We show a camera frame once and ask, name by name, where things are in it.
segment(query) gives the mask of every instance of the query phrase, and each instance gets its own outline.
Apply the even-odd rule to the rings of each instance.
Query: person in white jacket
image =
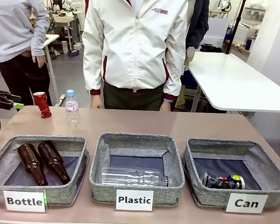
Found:
[[[185,60],[188,0],[90,0],[82,35],[91,108],[170,111]]]

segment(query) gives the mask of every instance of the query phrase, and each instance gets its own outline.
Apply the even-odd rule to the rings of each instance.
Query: jacket pocket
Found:
[[[103,74],[102,74],[102,79],[104,81],[106,81],[107,61],[108,61],[108,56],[105,56],[104,59],[103,59]]]
[[[163,64],[164,64],[164,70],[166,72],[166,81],[168,81],[170,74],[169,74],[166,63],[164,62],[164,59],[163,59]]]

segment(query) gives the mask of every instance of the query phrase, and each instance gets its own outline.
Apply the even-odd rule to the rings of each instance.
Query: soda can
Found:
[[[237,190],[244,190],[245,188],[244,179],[239,175],[210,177],[208,173],[205,173],[201,181],[207,188]]]
[[[47,104],[47,95],[45,92],[35,92],[33,93],[35,103],[38,105],[39,110],[41,111],[41,118],[50,118],[52,113]]]

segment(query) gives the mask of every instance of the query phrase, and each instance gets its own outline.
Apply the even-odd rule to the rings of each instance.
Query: blue bottle cap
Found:
[[[74,91],[74,90],[67,90],[67,91],[66,91],[66,95],[67,95],[68,97],[73,97],[73,96],[75,95],[75,91]]]

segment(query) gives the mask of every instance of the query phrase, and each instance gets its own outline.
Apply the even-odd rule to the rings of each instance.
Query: small water bottle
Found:
[[[68,116],[68,124],[71,126],[75,126],[79,120],[79,105],[78,101],[75,97],[75,91],[67,90],[66,91],[66,101],[65,101],[65,109]]]
[[[100,184],[119,186],[158,186],[168,187],[170,180],[157,169],[129,167],[102,167],[99,174]]]

